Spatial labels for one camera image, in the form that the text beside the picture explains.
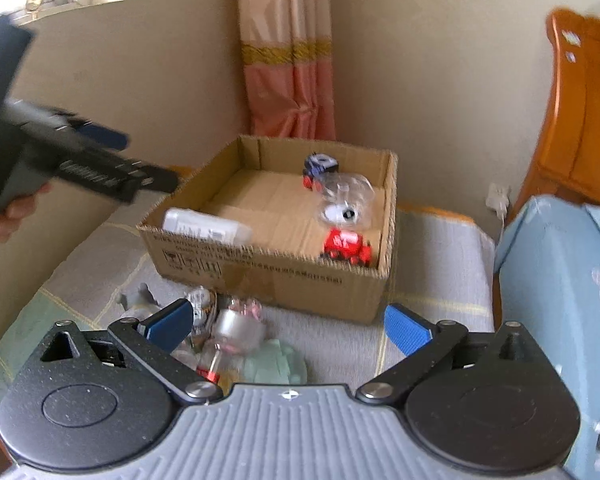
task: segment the wooden bed frame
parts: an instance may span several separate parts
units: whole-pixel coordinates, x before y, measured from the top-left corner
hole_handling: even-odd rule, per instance
[[[554,82],[544,125],[511,221],[538,194],[600,204],[600,19],[555,9],[546,19],[554,47]],[[498,277],[493,315],[502,322]]]

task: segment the curtain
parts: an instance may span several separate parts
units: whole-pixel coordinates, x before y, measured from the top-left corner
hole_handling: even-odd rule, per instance
[[[238,0],[258,136],[335,139],[330,0]]]

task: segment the green plastic object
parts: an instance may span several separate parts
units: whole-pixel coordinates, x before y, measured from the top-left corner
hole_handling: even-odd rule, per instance
[[[245,359],[242,380],[256,384],[306,384],[306,364],[291,345],[269,339]]]

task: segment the beige wall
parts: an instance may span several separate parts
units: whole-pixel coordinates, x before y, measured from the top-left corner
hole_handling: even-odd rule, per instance
[[[13,94],[131,136],[130,154],[197,166],[247,125],[235,0],[125,0],[42,18]],[[0,246],[0,332],[113,210],[58,183]]]
[[[395,150],[398,195],[473,216],[518,193],[544,118],[551,8],[600,0],[331,0],[341,140]]]

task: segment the hand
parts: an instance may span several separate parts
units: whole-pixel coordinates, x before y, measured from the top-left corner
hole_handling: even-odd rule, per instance
[[[38,193],[48,193],[51,184],[47,183]],[[22,219],[33,214],[36,210],[36,196],[23,196],[14,199],[4,213],[0,213],[0,242],[6,242],[20,227]]]

